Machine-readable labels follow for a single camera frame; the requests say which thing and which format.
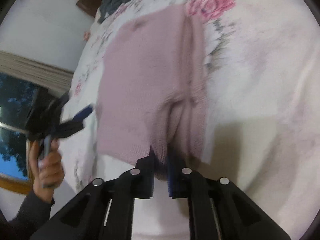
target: finger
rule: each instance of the finger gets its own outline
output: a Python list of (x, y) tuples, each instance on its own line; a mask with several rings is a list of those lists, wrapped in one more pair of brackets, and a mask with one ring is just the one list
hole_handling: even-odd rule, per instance
[(64, 172), (61, 170), (60, 172), (52, 176), (41, 179), (41, 183), (44, 187), (45, 186), (58, 187), (62, 183), (63, 178), (64, 178)]
[(61, 163), (56, 163), (54, 165), (48, 166), (47, 168), (41, 170), (39, 174), (39, 179), (47, 178), (49, 176), (59, 173), (60, 171), (62, 171)]
[(39, 168), (41, 170), (61, 162), (61, 155), (58, 152), (51, 152), (43, 160), (39, 161)]
[(59, 141), (58, 141), (58, 139), (52, 140), (52, 142), (51, 142), (51, 151), (52, 151), (52, 152), (56, 152), (56, 151), (58, 151), (58, 148), (59, 148)]
[(29, 153), (29, 165), (34, 177), (39, 176), (38, 169), (39, 143), (34, 141)]

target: blue sky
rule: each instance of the blue sky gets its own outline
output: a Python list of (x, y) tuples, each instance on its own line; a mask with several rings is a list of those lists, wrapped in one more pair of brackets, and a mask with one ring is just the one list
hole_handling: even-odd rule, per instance
[(22, 175), (21, 171), (18, 170), (16, 160), (13, 157), (11, 157), (11, 160), (5, 162), (0, 155), (0, 173), (4, 173), (19, 179), (28, 179)]

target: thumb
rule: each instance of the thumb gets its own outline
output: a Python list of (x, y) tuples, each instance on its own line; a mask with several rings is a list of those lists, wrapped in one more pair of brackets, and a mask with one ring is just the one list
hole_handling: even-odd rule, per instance
[(30, 165), (32, 174), (35, 178), (39, 176), (38, 156), (39, 156), (39, 143), (38, 141), (34, 141), (29, 153), (29, 165)]

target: person's arm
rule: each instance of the person's arm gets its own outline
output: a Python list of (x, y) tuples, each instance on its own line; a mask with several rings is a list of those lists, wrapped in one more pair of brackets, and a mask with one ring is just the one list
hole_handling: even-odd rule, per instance
[[(35, 142), (29, 154), (29, 164), (35, 177), (33, 190), (24, 199), (17, 216), (9, 222), (11, 231), (20, 240), (27, 240), (49, 220), (54, 204), (54, 188), (60, 186), (64, 178), (58, 143), (53, 141), (52, 152), (38, 164), (39, 144)], [(54, 185), (46, 188), (43, 185)]]

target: sweater sleeve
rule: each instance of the sweater sleeve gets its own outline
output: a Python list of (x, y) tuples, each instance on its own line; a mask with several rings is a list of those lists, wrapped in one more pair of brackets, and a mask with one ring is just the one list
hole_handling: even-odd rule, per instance
[(24, 199), (17, 216), (9, 223), (20, 240), (27, 240), (49, 220), (54, 200), (49, 204), (32, 191)]

